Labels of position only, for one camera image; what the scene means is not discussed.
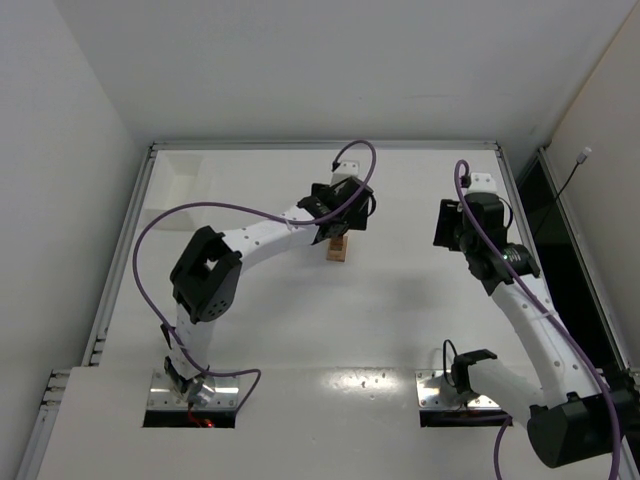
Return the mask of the plain light wood cube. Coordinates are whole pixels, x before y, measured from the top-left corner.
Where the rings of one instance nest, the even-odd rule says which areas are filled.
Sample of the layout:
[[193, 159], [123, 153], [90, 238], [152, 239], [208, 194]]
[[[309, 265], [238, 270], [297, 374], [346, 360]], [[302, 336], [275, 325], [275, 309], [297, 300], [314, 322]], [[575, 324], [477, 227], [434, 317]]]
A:
[[330, 241], [328, 251], [332, 255], [340, 254], [343, 251], [343, 249], [344, 249], [344, 238], [343, 237], [333, 238]]

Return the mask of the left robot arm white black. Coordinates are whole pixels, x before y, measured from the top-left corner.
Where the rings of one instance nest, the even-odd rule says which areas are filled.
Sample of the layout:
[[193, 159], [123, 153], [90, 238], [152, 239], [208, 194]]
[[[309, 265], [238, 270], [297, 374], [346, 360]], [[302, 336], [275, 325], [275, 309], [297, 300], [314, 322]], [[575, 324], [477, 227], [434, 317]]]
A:
[[177, 393], [187, 399], [202, 390], [214, 322], [232, 306], [243, 273], [291, 249], [364, 231], [374, 208], [373, 190], [349, 176], [314, 184], [276, 219], [222, 232], [198, 229], [170, 274], [177, 318], [166, 331], [165, 372]]

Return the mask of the light wood rectangular block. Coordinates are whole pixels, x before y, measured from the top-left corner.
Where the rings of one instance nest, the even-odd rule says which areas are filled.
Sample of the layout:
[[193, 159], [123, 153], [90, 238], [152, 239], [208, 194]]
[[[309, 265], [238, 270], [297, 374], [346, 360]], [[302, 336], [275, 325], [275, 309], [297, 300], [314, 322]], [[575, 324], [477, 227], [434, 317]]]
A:
[[337, 252], [337, 258], [339, 262], [344, 262], [346, 260], [347, 255], [347, 247], [348, 247], [348, 237], [343, 236], [339, 242], [339, 251]]

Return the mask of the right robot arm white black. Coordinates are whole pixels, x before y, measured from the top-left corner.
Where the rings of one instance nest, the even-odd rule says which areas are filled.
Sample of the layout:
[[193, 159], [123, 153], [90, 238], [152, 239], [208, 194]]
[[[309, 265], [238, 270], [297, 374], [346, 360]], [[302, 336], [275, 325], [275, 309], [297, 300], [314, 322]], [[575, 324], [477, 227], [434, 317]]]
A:
[[451, 365], [460, 397], [486, 395], [522, 425], [544, 465], [558, 468], [604, 454], [619, 473], [622, 439], [637, 416], [638, 395], [613, 366], [598, 372], [560, 322], [535, 259], [507, 240], [498, 195], [474, 192], [440, 203], [434, 243], [463, 253], [471, 274], [504, 313], [539, 379], [533, 385], [487, 349]]

